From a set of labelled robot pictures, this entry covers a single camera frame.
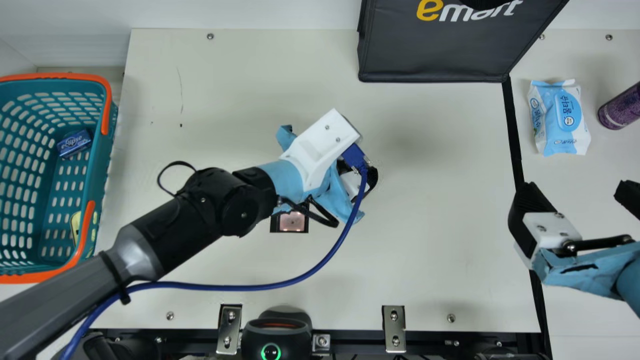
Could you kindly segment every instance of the white wall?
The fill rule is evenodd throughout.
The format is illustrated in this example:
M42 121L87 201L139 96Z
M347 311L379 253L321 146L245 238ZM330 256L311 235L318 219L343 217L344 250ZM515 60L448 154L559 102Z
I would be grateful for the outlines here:
M355 29L360 3L0 0L0 38L37 66L122 66L132 28ZM551 28L639 29L638 14L638 0L571 0Z
M6 42L0 40L0 76L35 72L36 67Z

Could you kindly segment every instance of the tabletop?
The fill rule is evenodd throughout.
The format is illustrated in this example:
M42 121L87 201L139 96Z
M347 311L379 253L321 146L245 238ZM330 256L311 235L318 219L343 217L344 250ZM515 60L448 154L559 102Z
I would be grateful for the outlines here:
M640 221L613 198L621 180L640 181L640 124L613 131L596 116L601 105L640 80L638 44L638 30L548 30L511 72L525 180L534 181L585 240L640 238ZM544 158L533 138L529 84L565 79L581 86L591 144L585 156ZM556 358L637 358L640 320L626 303L568 288L545 287L544 293Z
M380 181L362 205L366 216L311 279L260 293L137 293L96 327L210 328L221 303L242 303L245 321L289 304L320 329L374 330L381 306L399 304L408 330L539 331L506 227L514 186L500 85L361 83L356 45L353 31L132 32L99 247L169 200L156 185L169 162L227 170L267 163L281 153L278 126L301 132L332 108L362 133ZM188 175L171 169L163 183L176 189ZM265 221L165 279L288 279L338 235L313 222L308 234L273 234Z

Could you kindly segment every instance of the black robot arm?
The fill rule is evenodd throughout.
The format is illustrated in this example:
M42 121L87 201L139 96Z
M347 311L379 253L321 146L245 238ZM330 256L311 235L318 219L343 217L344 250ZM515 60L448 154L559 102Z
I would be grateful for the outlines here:
M246 235L277 203L259 168L195 171L172 195L123 227L109 250L0 303L0 358L34 358L108 297L120 291L127 302L128 284L159 280L221 236Z

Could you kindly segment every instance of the purple bottle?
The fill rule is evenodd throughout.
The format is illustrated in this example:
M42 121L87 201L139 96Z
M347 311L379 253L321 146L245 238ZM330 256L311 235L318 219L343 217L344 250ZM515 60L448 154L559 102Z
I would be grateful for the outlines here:
M602 105L598 120L612 130L620 130L640 119L640 83Z

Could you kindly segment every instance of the green light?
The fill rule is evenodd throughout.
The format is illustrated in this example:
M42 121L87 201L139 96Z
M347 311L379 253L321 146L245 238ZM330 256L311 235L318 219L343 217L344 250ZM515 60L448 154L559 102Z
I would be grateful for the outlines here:
M278 350L278 357L276 357L275 360L280 360L280 356L282 355L282 351L280 351L280 347L275 343L268 343L267 345L264 345L262 347L262 350L260 351L260 356L262 356L262 360L267 360L267 358L264 356L264 349L266 349L268 346L273 346Z

